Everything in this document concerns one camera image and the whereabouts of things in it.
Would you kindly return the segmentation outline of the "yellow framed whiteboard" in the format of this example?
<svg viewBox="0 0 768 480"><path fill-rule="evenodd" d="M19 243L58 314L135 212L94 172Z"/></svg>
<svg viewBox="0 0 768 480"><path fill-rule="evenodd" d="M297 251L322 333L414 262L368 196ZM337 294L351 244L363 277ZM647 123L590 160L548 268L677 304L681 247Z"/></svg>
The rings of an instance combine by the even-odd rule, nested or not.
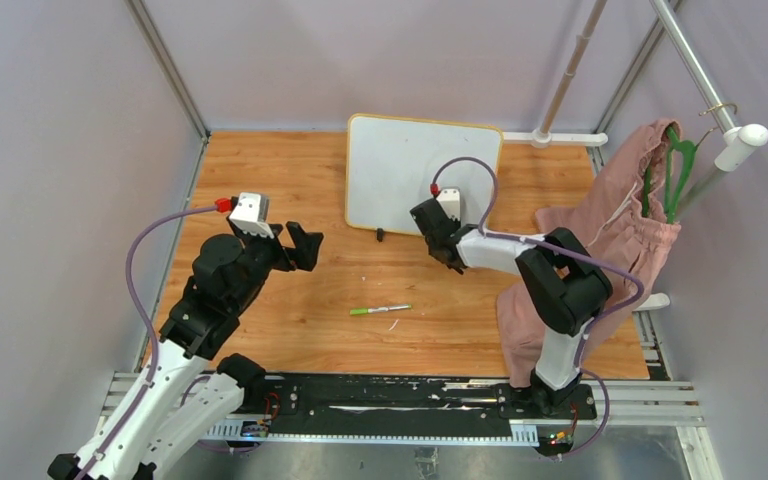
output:
<svg viewBox="0 0 768 480"><path fill-rule="evenodd" d="M346 223L413 236L410 210L431 197L439 168L473 157L496 171L504 140L489 125L372 114L351 116L347 133Z"/></svg>

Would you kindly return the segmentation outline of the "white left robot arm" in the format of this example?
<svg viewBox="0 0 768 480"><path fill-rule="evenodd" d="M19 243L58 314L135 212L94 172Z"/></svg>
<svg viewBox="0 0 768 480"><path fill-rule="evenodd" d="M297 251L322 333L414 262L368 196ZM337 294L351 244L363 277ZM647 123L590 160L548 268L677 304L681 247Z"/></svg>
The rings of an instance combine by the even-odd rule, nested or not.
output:
<svg viewBox="0 0 768 480"><path fill-rule="evenodd" d="M241 354L224 358L194 398L184 400L184 393L237 330L269 275L312 271L323 240L297 222L269 224L263 236L233 227L207 239L151 348L149 366L103 428L78 452L57 455L48 476L162 479L228 414L258 411L266 400L265 371Z"/></svg>

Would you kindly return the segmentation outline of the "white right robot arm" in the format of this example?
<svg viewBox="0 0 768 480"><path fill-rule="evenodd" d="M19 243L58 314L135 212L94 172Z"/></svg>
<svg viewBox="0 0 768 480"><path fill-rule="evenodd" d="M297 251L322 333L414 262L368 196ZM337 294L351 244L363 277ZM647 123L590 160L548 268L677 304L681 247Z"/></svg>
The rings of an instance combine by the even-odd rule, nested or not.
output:
<svg viewBox="0 0 768 480"><path fill-rule="evenodd" d="M544 341L530 372L529 400L537 413L556 417L567 409L581 380L587 329L613 288L602 269L566 228L544 236L479 231L449 216L431 198L410 210L429 255L458 273L484 268L518 274L544 325Z"/></svg>

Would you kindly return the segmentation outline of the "green capped white marker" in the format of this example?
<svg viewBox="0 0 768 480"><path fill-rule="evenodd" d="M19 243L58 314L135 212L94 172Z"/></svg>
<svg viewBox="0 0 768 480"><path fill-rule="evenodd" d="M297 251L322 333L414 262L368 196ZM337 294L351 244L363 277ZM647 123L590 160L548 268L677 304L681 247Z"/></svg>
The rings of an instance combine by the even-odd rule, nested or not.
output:
<svg viewBox="0 0 768 480"><path fill-rule="evenodd" d="M364 308L351 309L349 311L349 315L362 316L362 315L380 314L380 313L388 313L388 312L411 310L411 309L412 309L411 304L398 304L398 305L379 306L379 307L364 307Z"/></svg>

